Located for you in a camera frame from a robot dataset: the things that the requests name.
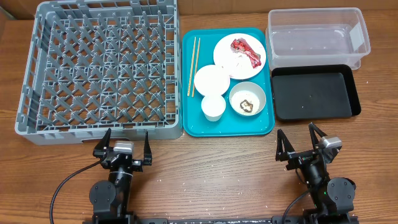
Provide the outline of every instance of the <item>teal tray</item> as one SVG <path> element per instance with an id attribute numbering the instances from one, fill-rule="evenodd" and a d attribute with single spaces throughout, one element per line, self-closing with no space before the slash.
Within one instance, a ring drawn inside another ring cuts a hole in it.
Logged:
<path id="1" fill-rule="evenodd" d="M 207 29 L 187 32 L 182 41 L 182 118 L 185 131 L 195 137 L 217 136 L 248 136 L 262 135 L 272 131 L 275 125 L 274 106 L 272 104 L 271 82 L 268 69 L 268 58 L 264 68 L 255 77 L 247 80 L 233 80 L 228 91 L 223 95 L 226 109 L 221 119 L 216 122 L 208 121 L 201 110 L 203 96 L 195 91 L 195 97 L 187 96 L 189 74 L 191 69 L 193 40 L 200 37 L 200 51 L 198 70 L 205 65 L 214 65 L 213 50 L 219 40 L 229 34 L 249 34 L 259 40 L 266 47 L 266 37 L 256 28 L 236 29 Z M 254 82 L 266 93 L 265 108 L 254 116 L 241 116 L 232 109 L 229 103 L 229 92 L 239 82 Z"/>

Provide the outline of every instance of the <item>plastic storage bin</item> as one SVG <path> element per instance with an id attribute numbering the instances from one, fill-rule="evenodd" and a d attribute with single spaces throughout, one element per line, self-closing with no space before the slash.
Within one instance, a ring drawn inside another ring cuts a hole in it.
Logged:
<path id="1" fill-rule="evenodd" d="M 37 8 L 15 130 L 35 144 L 174 139 L 181 48 L 176 0 L 50 1 Z"/>
<path id="2" fill-rule="evenodd" d="M 358 8 L 278 9 L 268 15 L 269 67 L 361 66 L 371 51 Z"/>

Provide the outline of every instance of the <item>white bowl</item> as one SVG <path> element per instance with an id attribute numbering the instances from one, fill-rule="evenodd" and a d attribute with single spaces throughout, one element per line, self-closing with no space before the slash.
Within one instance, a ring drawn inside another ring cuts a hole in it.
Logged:
<path id="1" fill-rule="evenodd" d="M 252 104 L 252 111 L 249 106 L 245 105 L 245 100 Z M 266 94 L 264 90 L 253 82 L 241 82 L 236 84 L 229 93 L 229 103 L 238 114 L 243 116 L 253 116 L 260 113 L 266 105 Z"/>
<path id="2" fill-rule="evenodd" d="M 231 83 L 229 75 L 221 66 L 207 65 L 197 71 L 193 84 L 196 90 L 203 96 L 222 95 Z"/>
<path id="3" fill-rule="evenodd" d="M 201 109 L 209 121 L 218 121 L 226 108 L 225 99 L 220 95 L 208 95 L 201 101 Z"/>

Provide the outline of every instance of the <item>wooden table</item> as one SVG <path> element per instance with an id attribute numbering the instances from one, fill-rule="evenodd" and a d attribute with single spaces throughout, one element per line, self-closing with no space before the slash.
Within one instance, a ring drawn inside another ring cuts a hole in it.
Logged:
<path id="1" fill-rule="evenodd" d="M 371 53 L 354 72 L 362 113 L 350 119 L 314 121 L 337 134 L 343 149 L 328 166 L 331 177 L 357 184 L 352 215 L 361 223 L 396 223 L 398 209 L 398 11 L 364 11 Z M 33 21 L 9 21 L 0 43 L 0 223 L 48 223 L 50 199 L 72 172 L 93 163 L 95 142 L 36 146 L 14 131 Z M 258 27 L 267 14 L 182 16 L 192 29 Z M 129 209 L 142 217 L 259 218 L 281 215 L 305 186 L 286 163 L 275 161 L 276 130 L 298 151 L 311 147 L 307 124 L 277 122 L 267 136 L 151 141 L 153 166 L 135 174 Z M 136 142 L 141 157 L 142 142 Z M 108 178 L 100 166 L 67 182 L 55 201 L 55 223 L 91 218 L 91 186 Z M 310 197 L 291 214 L 312 208 Z"/>

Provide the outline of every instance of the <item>white plate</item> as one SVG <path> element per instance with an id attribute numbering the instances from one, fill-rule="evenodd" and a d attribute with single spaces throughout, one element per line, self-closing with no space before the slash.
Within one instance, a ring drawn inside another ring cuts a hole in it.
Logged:
<path id="1" fill-rule="evenodd" d="M 193 83 L 195 89 L 203 96 L 222 95 L 230 84 L 228 73 L 217 65 L 206 65 L 197 71 Z"/>
<path id="2" fill-rule="evenodd" d="M 255 53 L 260 54 L 261 65 L 253 68 L 250 58 L 243 53 L 231 50 L 234 39 L 244 38 Z M 266 64 L 267 54 L 264 46 L 253 36 L 248 34 L 230 34 L 222 38 L 214 48 L 213 59 L 215 65 L 225 68 L 233 79 L 244 80 L 257 75 Z"/>

